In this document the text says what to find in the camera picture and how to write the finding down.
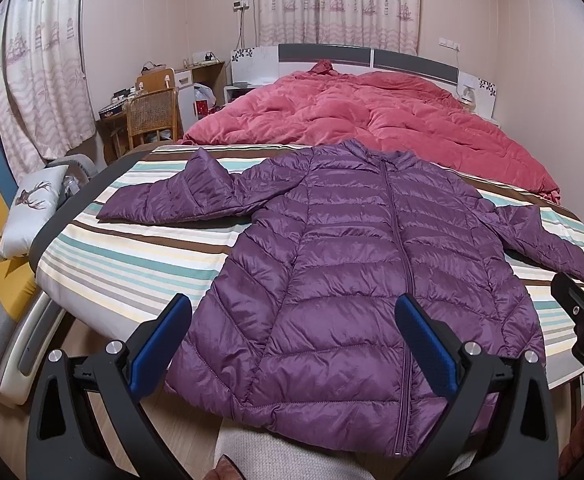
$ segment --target white knitted fabric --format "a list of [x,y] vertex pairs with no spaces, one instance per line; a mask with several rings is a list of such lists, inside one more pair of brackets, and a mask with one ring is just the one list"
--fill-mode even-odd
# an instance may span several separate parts
[[246,480],[374,480],[348,453],[319,450],[224,418],[214,463],[227,455]]

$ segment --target wooden floor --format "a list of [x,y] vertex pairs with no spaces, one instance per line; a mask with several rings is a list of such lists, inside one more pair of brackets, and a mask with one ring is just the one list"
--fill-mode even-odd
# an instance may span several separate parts
[[[101,351],[107,340],[75,320],[61,344],[69,356],[90,355]],[[94,413],[108,449],[118,466],[134,472],[110,420],[101,397],[90,394]],[[552,391],[560,449],[570,434],[570,391],[568,384]],[[181,397],[168,394],[162,387],[141,402],[162,439],[192,478],[200,480],[213,468],[214,446],[221,418],[191,407]],[[25,447],[29,421],[28,405],[7,408],[0,404],[0,455],[14,473],[25,480]],[[371,455],[357,455],[359,462],[377,480],[390,480],[399,462]]]

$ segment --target deer print pillow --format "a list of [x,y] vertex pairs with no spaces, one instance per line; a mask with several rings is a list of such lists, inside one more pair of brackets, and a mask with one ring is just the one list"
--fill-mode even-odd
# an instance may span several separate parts
[[30,253],[34,237],[56,212],[66,171],[67,166],[56,166],[24,177],[3,227],[0,261]]

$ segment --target silver bolt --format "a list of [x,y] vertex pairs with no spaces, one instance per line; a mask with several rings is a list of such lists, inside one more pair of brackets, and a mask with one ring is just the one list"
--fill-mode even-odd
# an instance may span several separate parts
[[526,350],[526,352],[523,355],[528,363],[538,362],[538,355],[534,350]]
[[464,345],[464,348],[466,349],[466,352],[469,353],[470,355],[479,355],[481,353],[481,346],[479,345],[479,343],[476,343],[474,341],[468,341]]
[[60,350],[53,350],[48,354],[48,360],[52,361],[53,363],[56,363],[57,361],[59,361],[59,359],[63,357],[63,352],[61,352]]
[[121,341],[110,341],[108,345],[105,347],[105,351],[108,354],[116,355],[121,352],[123,348],[123,343]]

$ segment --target jacket sleeve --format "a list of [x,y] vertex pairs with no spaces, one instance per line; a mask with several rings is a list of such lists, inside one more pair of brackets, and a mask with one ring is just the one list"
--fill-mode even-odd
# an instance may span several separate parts
[[97,215],[159,225],[251,214],[307,175],[312,149],[268,158],[243,173],[228,173],[199,148],[185,169],[166,180],[118,189]]
[[536,205],[495,206],[454,174],[448,180],[465,204],[491,229],[506,249],[534,260],[555,272],[565,272],[584,282],[584,252],[575,244],[546,231]]

